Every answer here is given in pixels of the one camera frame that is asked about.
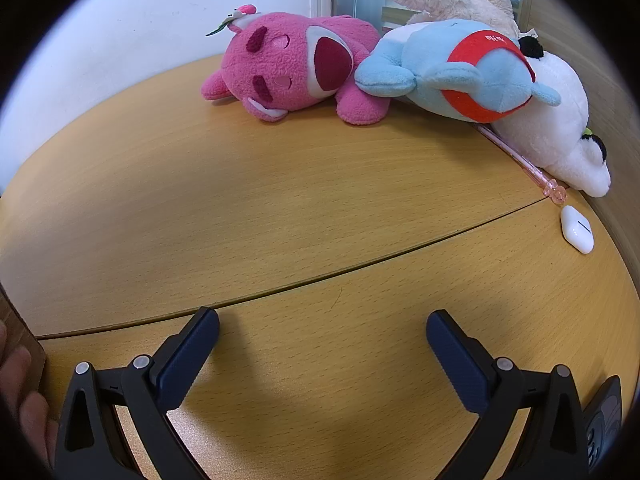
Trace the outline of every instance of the black ear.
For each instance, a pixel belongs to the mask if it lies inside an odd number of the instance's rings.
[[[596,134],[582,134],[582,137],[580,137],[581,139],[591,139],[593,142],[595,142],[598,147],[600,148],[600,151],[602,152],[602,161],[604,162],[605,160],[607,160],[607,147],[604,145],[603,140],[598,137]]]
[[[545,49],[540,45],[538,38],[523,36],[518,40],[518,43],[523,56],[540,59],[545,55]]]

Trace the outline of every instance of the light blue plush toy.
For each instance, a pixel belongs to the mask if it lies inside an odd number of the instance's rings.
[[[406,96],[425,110],[478,123],[505,117],[531,97],[560,104],[556,90],[535,82],[514,41],[469,20],[391,31],[359,65],[355,80],[371,95]]]

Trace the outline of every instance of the red collar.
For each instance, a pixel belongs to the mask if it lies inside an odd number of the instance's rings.
[[[536,74],[529,65],[527,58],[522,55],[520,49],[515,46],[513,41],[495,30],[478,30],[473,34],[469,34],[456,45],[447,61],[465,61],[476,66],[478,61],[496,48],[505,48],[518,56],[518,58],[520,58],[520,60],[529,69],[531,81],[536,81]],[[464,92],[458,92],[457,90],[442,90],[442,95],[444,95],[444,98],[459,113],[476,123],[492,123],[497,121],[498,119],[516,111],[518,108],[523,107],[531,99],[527,99],[523,104],[515,107],[513,110],[507,110],[506,112],[494,112],[493,110],[488,110],[487,108],[482,107],[476,103],[469,94]]]

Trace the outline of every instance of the pink heart eye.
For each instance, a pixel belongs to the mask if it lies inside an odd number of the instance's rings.
[[[283,36],[278,36],[277,38],[273,38],[271,40],[271,44],[273,46],[277,46],[278,48],[287,48],[289,46],[289,37],[284,34]]]
[[[274,78],[273,82],[276,83],[276,85],[278,86],[284,86],[284,88],[291,88],[291,78],[289,76],[279,75],[278,77]]]

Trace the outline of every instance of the white wall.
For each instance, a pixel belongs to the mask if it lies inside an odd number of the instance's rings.
[[[107,97],[226,48],[236,7],[327,14],[330,0],[79,0],[40,43],[0,115],[0,194],[49,137]]]

